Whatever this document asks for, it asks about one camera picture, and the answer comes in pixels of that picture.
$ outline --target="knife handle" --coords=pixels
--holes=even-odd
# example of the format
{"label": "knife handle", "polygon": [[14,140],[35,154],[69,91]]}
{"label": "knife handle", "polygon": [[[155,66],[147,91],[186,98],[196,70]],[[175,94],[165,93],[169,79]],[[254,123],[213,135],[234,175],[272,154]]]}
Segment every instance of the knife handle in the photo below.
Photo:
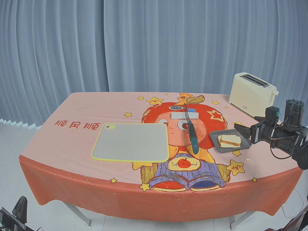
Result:
{"label": "knife handle", "polygon": [[196,155],[199,152],[199,144],[198,144],[197,133],[196,133],[195,127],[191,121],[188,122],[188,133],[189,133],[190,142],[192,144],[192,151]]}

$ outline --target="cartoon girl print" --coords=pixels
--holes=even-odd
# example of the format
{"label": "cartoon girl print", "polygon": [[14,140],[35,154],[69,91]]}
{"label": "cartoon girl print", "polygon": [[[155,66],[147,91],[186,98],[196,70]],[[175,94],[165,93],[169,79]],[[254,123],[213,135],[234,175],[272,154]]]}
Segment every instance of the cartoon girl print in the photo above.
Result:
{"label": "cartoon girl print", "polygon": [[[178,103],[155,104],[142,116],[142,123],[164,123],[168,131],[168,161],[133,164],[133,169],[141,169],[141,180],[149,184],[151,189],[165,192],[206,191],[225,187],[230,180],[227,166],[216,164],[208,152],[208,149],[214,147],[210,132],[228,129],[228,124],[216,109],[200,104],[204,101],[204,96],[191,96],[189,95],[191,103],[187,102],[188,99],[179,99]],[[199,152],[196,155],[191,147],[186,120],[171,119],[171,112],[184,112],[183,102],[199,113],[199,118],[193,120],[199,143]]]}

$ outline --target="table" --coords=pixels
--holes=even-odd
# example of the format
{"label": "table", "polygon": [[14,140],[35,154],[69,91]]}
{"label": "table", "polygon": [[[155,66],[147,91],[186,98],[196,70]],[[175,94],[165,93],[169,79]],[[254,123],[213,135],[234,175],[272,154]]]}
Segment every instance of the table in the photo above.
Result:
{"label": "table", "polygon": [[[211,131],[233,129],[234,122],[256,123],[228,100],[222,94],[72,93],[27,145],[20,165],[40,205],[63,201],[88,225],[75,206],[120,218],[171,222],[244,212],[247,217],[254,211],[273,216],[302,170],[291,158],[275,159],[265,142],[217,152]],[[171,112],[183,112],[185,103],[199,113],[193,120],[200,146],[197,155],[189,146],[184,121],[170,119]],[[93,160],[91,151],[107,122],[165,123],[170,160],[144,165]],[[286,156],[279,149],[273,151]]]}

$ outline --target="cartoon eye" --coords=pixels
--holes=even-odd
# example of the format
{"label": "cartoon eye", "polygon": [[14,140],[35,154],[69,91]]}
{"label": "cartoon eye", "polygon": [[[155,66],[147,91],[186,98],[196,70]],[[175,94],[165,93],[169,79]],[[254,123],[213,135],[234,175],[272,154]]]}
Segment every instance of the cartoon eye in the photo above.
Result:
{"label": "cartoon eye", "polygon": [[185,130],[188,127],[187,121],[186,120],[179,120],[177,126],[179,127],[179,129]]}
{"label": "cartoon eye", "polygon": [[168,125],[168,121],[166,119],[161,119],[158,123],[165,123],[166,125]]}

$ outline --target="chinese characters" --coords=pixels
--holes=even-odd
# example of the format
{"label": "chinese characters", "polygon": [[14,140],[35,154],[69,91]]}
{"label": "chinese characters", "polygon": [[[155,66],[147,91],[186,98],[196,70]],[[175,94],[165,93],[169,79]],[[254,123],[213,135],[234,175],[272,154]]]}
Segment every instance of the chinese characters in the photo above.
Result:
{"label": "chinese characters", "polygon": [[[58,120],[55,125],[60,126],[60,127],[64,127],[67,124],[67,120]],[[71,123],[71,125],[69,126],[69,128],[76,128],[78,129],[79,125],[81,125],[80,121],[73,121]],[[86,123],[85,126],[83,128],[87,128],[87,129],[91,129],[91,130],[96,130],[99,128],[100,123]]]}

